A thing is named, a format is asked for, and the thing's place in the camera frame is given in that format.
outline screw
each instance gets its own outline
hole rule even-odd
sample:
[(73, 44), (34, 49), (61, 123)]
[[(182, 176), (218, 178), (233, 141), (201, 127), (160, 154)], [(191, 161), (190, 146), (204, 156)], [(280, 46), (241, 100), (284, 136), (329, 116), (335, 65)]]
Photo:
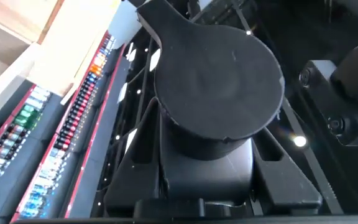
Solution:
[(308, 87), (310, 84), (310, 69), (306, 68), (301, 71), (299, 74), (299, 82), (304, 86)]
[(335, 135), (342, 134), (345, 130), (345, 121), (341, 117), (328, 118), (328, 128)]

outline black slot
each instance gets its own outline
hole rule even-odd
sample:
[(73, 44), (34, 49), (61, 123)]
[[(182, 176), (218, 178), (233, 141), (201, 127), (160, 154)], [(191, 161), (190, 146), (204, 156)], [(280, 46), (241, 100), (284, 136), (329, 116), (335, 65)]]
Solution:
[(283, 157), (283, 152), (277, 140), (267, 132), (266, 129), (260, 131), (252, 138), (256, 145), (260, 157), (263, 161), (280, 161)]

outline small white light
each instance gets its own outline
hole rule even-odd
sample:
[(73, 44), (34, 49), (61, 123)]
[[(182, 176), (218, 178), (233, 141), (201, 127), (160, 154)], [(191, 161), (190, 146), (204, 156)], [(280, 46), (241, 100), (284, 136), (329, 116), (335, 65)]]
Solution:
[(121, 91), (119, 92), (118, 96), (118, 103), (121, 102), (125, 98), (125, 93), (127, 91), (127, 83), (124, 83), (124, 85), (121, 88)]
[(136, 56), (136, 49), (131, 52), (128, 61), (133, 62), (135, 60), (135, 56)]
[(306, 145), (307, 140), (303, 136), (297, 136), (297, 137), (293, 138), (293, 142), (296, 146), (303, 147)]
[(160, 59), (160, 55), (161, 55), (161, 49), (157, 49), (152, 55), (152, 58), (150, 59), (150, 69), (149, 69), (150, 72), (156, 68), (158, 64), (158, 60)]
[(127, 60), (129, 59), (129, 55), (132, 53), (132, 48), (134, 47), (134, 43), (131, 43), (129, 46), (128, 54), (126, 55)]
[(129, 133), (128, 139), (127, 139), (127, 145), (126, 145), (126, 147), (125, 147), (125, 153), (127, 153), (128, 149), (129, 149), (129, 146), (131, 145), (131, 142), (132, 142), (132, 140), (133, 140), (134, 137), (135, 137), (136, 131), (137, 131), (137, 129), (135, 129), (135, 130), (133, 130), (131, 133)]

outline round black lid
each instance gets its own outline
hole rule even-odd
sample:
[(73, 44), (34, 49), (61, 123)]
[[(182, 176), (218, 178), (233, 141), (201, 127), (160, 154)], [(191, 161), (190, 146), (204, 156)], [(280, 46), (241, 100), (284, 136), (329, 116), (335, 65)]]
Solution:
[(155, 91), (169, 117), (199, 137), (228, 141), (268, 125), (284, 94), (270, 49), (231, 27), (192, 24), (177, 30), (186, 37), (161, 40), (155, 72)]

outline wooden cabinet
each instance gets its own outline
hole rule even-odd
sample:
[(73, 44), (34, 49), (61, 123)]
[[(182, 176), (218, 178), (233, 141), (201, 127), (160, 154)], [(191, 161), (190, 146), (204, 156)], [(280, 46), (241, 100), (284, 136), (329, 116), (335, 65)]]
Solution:
[(0, 0), (0, 24), (36, 42), (57, 0)]

